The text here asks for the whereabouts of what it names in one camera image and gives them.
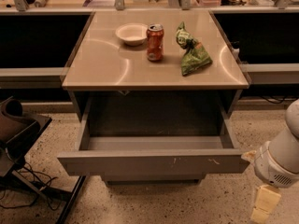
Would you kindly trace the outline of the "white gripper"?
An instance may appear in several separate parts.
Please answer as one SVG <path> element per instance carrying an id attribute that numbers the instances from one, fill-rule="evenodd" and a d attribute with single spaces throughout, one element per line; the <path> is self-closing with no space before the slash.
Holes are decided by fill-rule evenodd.
<path id="1" fill-rule="evenodd" d="M 241 159 L 249 161 L 256 176 L 268 184 L 257 188 L 250 216 L 252 224 L 265 224 L 281 199 L 278 188 L 289 188 L 299 181 L 298 152 L 266 141 L 257 150 L 243 153 Z"/>

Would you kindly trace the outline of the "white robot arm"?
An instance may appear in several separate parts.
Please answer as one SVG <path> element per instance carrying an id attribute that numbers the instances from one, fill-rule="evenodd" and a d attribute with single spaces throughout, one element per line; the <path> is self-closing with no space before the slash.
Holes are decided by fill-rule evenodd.
<path id="1" fill-rule="evenodd" d="M 263 181 L 255 194 L 250 224 L 265 224 L 279 203 L 280 189 L 299 181 L 299 100 L 287 108 L 285 122 L 274 139 L 241 156 L 253 164 L 254 173 Z"/>

